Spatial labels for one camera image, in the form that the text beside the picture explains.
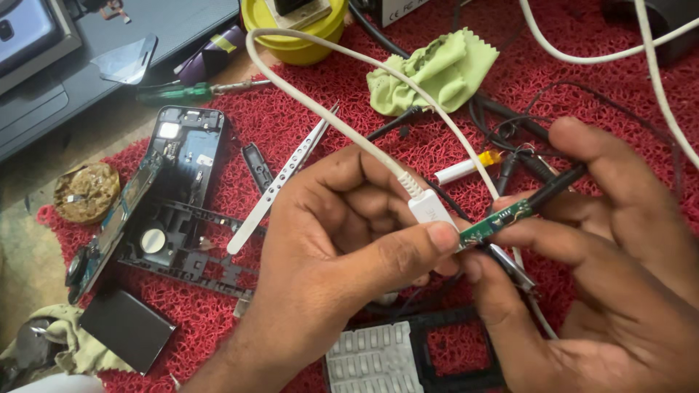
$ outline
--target screwdriver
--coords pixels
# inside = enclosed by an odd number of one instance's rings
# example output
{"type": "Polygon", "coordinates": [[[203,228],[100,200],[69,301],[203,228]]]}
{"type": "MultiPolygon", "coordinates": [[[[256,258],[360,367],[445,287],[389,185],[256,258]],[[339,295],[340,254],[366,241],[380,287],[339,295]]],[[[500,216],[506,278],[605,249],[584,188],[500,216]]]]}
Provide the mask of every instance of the screwdriver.
{"type": "Polygon", "coordinates": [[[194,86],[166,85],[154,87],[140,87],[136,94],[136,100],[146,105],[187,105],[211,101],[214,96],[247,90],[254,86],[262,86],[271,83],[270,80],[246,80],[230,85],[210,85],[206,82],[197,83],[194,86]]]}

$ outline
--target yellow jar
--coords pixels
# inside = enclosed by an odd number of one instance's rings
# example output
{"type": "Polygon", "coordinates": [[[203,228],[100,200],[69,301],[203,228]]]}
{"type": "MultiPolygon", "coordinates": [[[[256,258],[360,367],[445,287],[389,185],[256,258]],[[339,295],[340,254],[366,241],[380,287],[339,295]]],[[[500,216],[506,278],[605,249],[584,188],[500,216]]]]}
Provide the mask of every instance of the yellow jar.
{"type": "MultiPolygon", "coordinates": [[[[330,15],[301,29],[304,33],[337,43],[345,29],[347,0],[329,0],[333,9],[330,15]]],[[[243,0],[243,22],[249,31],[258,27],[277,27],[264,0],[243,0]]],[[[315,64],[328,55],[331,49],[301,38],[284,36],[262,36],[255,39],[267,47],[272,55],[284,63],[296,66],[315,64]]]]}

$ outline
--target green cloth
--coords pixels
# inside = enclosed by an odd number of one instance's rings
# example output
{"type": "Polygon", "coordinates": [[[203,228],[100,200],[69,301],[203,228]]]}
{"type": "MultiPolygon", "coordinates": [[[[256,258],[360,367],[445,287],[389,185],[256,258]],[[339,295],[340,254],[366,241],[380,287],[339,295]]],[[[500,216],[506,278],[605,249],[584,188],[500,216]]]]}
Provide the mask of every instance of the green cloth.
{"type": "MultiPolygon", "coordinates": [[[[392,55],[384,63],[415,81],[445,112],[458,109],[478,90],[500,53],[464,28],[441,36],[409,59],[392,55]]],[[[398,116],[410,106],[427,102],[407,84],[382,69],[366,76],[371,107],[386,116],[398,116]]]]}
{"type": "MultiPolygon", "coordinates": [[[[67,374],[95,374],[102,370],[133,371],[133,369],[114,352],[110,351],[90,336],[82,327],[78,319],[82,310],[68,304],[56,304],[44,307],[29,316],[29,319],[41,317],[57,318],[46,331],[52,336],[60,337],[61,341],[68,344],[68,350],[59,352],[56,357],[56,365],[67,374]]],[[[0,359],[13,357],[15,341],[0,354],[0,359]]]]}

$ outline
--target circuit board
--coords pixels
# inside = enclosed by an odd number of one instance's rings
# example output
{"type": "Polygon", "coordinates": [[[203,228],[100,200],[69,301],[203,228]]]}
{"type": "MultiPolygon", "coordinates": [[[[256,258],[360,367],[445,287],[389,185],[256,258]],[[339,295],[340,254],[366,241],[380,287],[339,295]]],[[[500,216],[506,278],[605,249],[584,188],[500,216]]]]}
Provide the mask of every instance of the circuit board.
{"type": "Polygon", "coordinates": [[[529,202],[526,199],[493,213],[485,219],[476,222],[471,228],[461,232],[461,245],[471,248],[479,245],[488,236],[499,232],[502,228],[513,222],[533,214],[529,202]]]}

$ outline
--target red rubber mat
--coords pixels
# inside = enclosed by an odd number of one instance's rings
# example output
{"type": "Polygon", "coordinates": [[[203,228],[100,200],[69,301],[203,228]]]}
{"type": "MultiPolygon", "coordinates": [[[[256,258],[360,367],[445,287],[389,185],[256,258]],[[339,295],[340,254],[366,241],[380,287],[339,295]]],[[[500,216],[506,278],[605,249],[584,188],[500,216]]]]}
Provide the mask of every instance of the red rubber mat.
{"type": "MultiPolygon", "coordinates": [[[[399,45],[415,50],[446,34],[452,24],[453,1],[431,1],[385,29],[399,45]]],[[[533,12],[544,35],[560,50],[579,56],[603,55],[640,43],[639,34],[607,26],[599,11],[599,0],[532,0],[533,12]]],[[[517,0],[477,0],[461,10],[461,25],[469,26],[487,43],[499,45],[513,35],[522,20],[517,0]]],[[[379,48],[356,25],[350,25],[340,42],[358,52],[378,59],[387,53],[379,48]]],[[[369,106],[367,64],[333,53],[320,64],[298,68],[280,66],[276,71],[292,85],[312,98],[332,106],[340,99],[338,116],[363,134],[384,124],[384,119],[369,106]]],[[[693,146],[699,142],[699,50],[694,50],[673,68],[663,70],[663,83],[677,120],[693,146]]],[[[637,55],[610,64],[575,66],[564,64],[546,54],[527,29],[498,58],[482,85],[482,91],[514,110],[523,110],[534,94],[550,82],[573,80],[606,94],[621,105],[648,119],[666,131],[665,122],[656,105],[644,56],[637,55]]],[[[226,95],[212,102],[211,107],[223,110],[234,123],[241,143],[255,142],[276,173],[286,162],[319,118],[275,87],[254,92],[226,95]]],[[[551,118],[574,115],[596,124],[628,141],[653,167],[668,187],[673,185],[674,171],[670,149],[635,121],[600,103],[591,94],[576,87],[559,86],[544,94],[534,106],[533,114],[551,118]]],[[[452,118],[465,130],[474,146],[483,138],[468,120],[467,109],[456,111],[452,118]]],[[[311,160],[337,150],[349,141],[336,130],[329,129],[311,160]]],[[[436,115],[427,115],[410,127],[406,138],[394,131],[377,144],[418,172],[430,175],[466,157],[446,125],[436,115]]],[[[112,164],[124,184],[140,161],[147,141],[139,141],[123,152],[104,161],[112,164]]],[[[215,192],[208,207],[234,217],[244,218],[259,198],[239,149],[233,143],[222,155],[222,175],[213,183],[215,192]]],[[[699,173],[682,157],[682,210],[695,231],[699,229],[699,173]]],[[[516,178],[510,191],[534,187],[526,176],[516,178]]],[[[598,190],[590,179],[575,185],[583,192],[598,190]]],[[[489,195],[477,176],[449,185],[449,194],[472,216],[482,217],[489,195]]],[[[80,245],[86,244],[96,227],[81,227],[63,221],[50,209],[39,217],[50,224],[59,239],[66,263],[80,245]]],[[[220,256],[231,238],[231,232],[216,225],[206,228],[206,236],[217,246],[212,253],[220,256]]],[[[259,265],[261,240],[250,241],[234,259],[237,264],[259,265]]],[[[527,270],[539,282],[541,308],[554,328],[561,326],[570,302],[575,297],[566,268],[524,253],[527,270]]],[[[190,285],[139,271],[118,263],[110,263],[103,276],[115,276],[126,288],[152,307],[160,310],[179,327],[148,376],[107,371],[99,374],[108,392],[174,392],[172,373],[186,382],[212,354],[217,344],[236,327],[233,318],[236,300],[190,285]]],[[[246,280],[246,285],[254,285],[246,280]]],[[[464,282],[442,301],[443,308],[470,303],[470,288],[464,282]]],[[[440,373],[449,374],[487,365],[482,340],[473,334],[459,336],[463,329],[441,329],[432,332],[430,345],[435,348],[433,361],[440,373]]],[[[286,392],[324,391],[322,366],[311,365],[294,379],[286,392]]]]}

